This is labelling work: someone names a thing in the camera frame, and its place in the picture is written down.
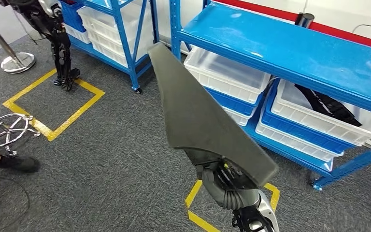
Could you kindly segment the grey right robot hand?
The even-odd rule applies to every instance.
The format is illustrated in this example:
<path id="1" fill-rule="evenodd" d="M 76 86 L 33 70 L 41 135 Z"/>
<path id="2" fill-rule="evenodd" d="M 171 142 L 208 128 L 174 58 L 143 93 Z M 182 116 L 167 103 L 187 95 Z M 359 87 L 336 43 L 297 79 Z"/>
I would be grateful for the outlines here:
<path id="1" fill-rule="evenodd" d="M 256 188 L 239 187 L 232 172 L 224 162 L 211 163 L 202 170 L 202 183 L 217 204 L 229 210 L 237 210 L 256 205 L 260 194 Z"/>

